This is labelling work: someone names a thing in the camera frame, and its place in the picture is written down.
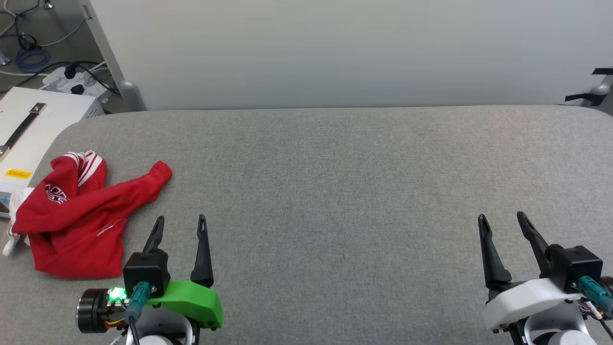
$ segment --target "yellow label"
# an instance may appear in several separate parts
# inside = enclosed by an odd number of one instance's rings
[[[16,177],[18,179],[29,179],[30,176],[32,176],[32,173],[29,171],[9,169],[6,172],[6,176]]]

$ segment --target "black handle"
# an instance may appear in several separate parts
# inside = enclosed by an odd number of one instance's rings
[[[143,253],[150,253],[156,250],[160,243],[162,243],[162,235],[164,234],[164,216],[160,215],[158,219],[155,221],[155,225],[153,225],[153,229],[149,238],[147,239],[147,243],[145,244],[145,248],[143,248]]]
[[[613,76],[613,68],[595,68],[593,76]]]
[[[584,99],[586,101],[592,102],[592,107],[598,107],[603,103],[604,99],[607,98],[607,95],[594,95],[593,93],[579,93],[577,95],[569,95],[566,96],[564,102],[574,101],[575,99]]]
[[[208,245],[207,219],[203,214],[198,221],[198,251],[196,264],[191,273],[191,281],[206,287],[213,286],[213,264],[211,263],[211,250]]]
[[[485,215],[480,215],[478,222],[485,286],[490,290],[497,290],[500,285],[511,282],[511,273],[504,268],[502,260],[498,256],[498,251],[492,241],[492,229],[489,223],[487,223]]]
[[[545,239],[543,239],[541,234],[536,231],[536,228],[534,225],[532,225],[530,219],[528,219],[528,216],[525,213],[518,212],[517,220],[519,221],[519,226],[522,228],[524,237],[530,242],[532,251],[535,254],[538,268],[541,270],[541,275],[539,275],[539,278],[547,278],[549,276],[550,262],[547,260],[545,251],[549,245]]]
[[[25,132],[28,127],[30,126],[30,124],[32,124],[32,122],[34,122],[34,119],[36,119],[36,117],[38,116],[38,113],[30,113],[25,120],[23,120],[23,122],[21,123],[21,125],[19,125],[19,127],[17,127],[17,129],[13,132],[13,134],[11,134],[9,140],[6,141],[6,144],[4,144],[5,146],[8,146],[10,149],[15,146],[15,144],[17,143],[17,141],[19,140],[19,138],[21,137],[21,135],[23,134],[23,132]]]

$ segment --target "black cable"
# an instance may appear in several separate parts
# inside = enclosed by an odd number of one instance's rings
[[[37,9],[40,6],[40,0],[36,1],[36,5],[28,8],[27,10],[23,11],[22,13],[18,14],[17,16],[15,16],[15,32],[17,33],[17,42],[19,43],[19,46],[23,49],[23,50],[32,50],[35,48],[38,48],[38,41],[36,40],[36,38],[34,38],[34,36],[32,35],[28,35],[28,34],[22,34],[19,31],[19,18],[20,17],[25,17],[25,14]]]
[[[613,331],[611,331],[611,329],[609,328],[609,326],[607,326],[607,324],[604,322],[603,319],[600,319],[598,321],[603,326],[603,328],[607,332],[607,334],[611,337],[611,340],[613,340]]]
[[[134,339],[134,345],[140,345],[139,335],[136,333],[136,325],[134,323],[134,316],[128,317],[128,324],[132,330],[132,338]]]
[[[111,92],[112,92],[114,95],[121,96],[121,93],[119,93],[119,92],[117,92],[116,90],[114,90],[114,89],[112,89],[112,88],[110,88],[110,87],[106,86],[106,84],[105,84],[105,83],[103,83],[103,82],[102,82],[100,79],[98,79],[98,77],[96,77],[96,76],[95,76],[95,75],[94,75],[94,74],[93,74],[93,73],[92,73],[92,72],[91,72],[89,69],[87,69],[87,68],[83,67],[83,66],[82,66],[80,63],[75,63],[75,66],[81,67],[81,68],[82,68],[82,69],[83,69],[85,72],[89,73],[89,74],[91,75],[91,77],[92,77],[92,78],[93,78],[95,81],[99,82],[99,83],[100,83],[100,84],[101,84],[101,85],[102,85],[102,86],[103,86],[105,89],[107,89],[108,91],[111,91]]]
[[[36,78],[39,74],[43,73],[43,72],[47,72],[48,70],[54,68],[54,67],[59,67],[59,66],[66,66],[66,65],[72,65],[72,64],[82,64],[82,63],[91,63],[91,64],[99,64],[97,62],[93,62],[93,61],[86,61],[86,60],[81,60],[81,61],[60,61],[60,62],[56,62],[56,63],[52,63],[47,65],[46,67],[43,67],[40,71],[35,72],[33,76],[29,76],[27,77],[25,80],[17,83],[16,85],[12,86],[13,87],[20,87],[22,85],[24,85],[25,83],[29,82],[30,80]],[[0,95],[3,93],[7,93],[10,91],[11,88],[8,88],[6,90],[0,91]]]

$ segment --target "white wall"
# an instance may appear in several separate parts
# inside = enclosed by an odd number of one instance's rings
[[[90,1],[148,109],[553,104],[613,65],[610,0]]]

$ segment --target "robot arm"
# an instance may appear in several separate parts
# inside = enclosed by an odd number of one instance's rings
[[[82,333],[122,331],[126,345],[198,345],[200,329],[223,324],[223,309],[213,285],[207,221],[200,215],[196,264],[191,281],[171,281],[168,254],[159,249],[164,218],[159,217],[142,252],[133,253],[123,268],[125,289],[88,289],[77,306]]]
[[[613,278],[601,277],[602,260],[583,246],[551,246],[523,212],[517,219],[541,270],[539,279],[513,282],[492,241],[492,230],[479,216],[485,286],[489,298],[483,312],[486,328],[511,335],[515,345],[596,344],[585,320],[592,316],[612,335],[605,319],[613,319]],[[552,330],[538,337],[533,331]]]

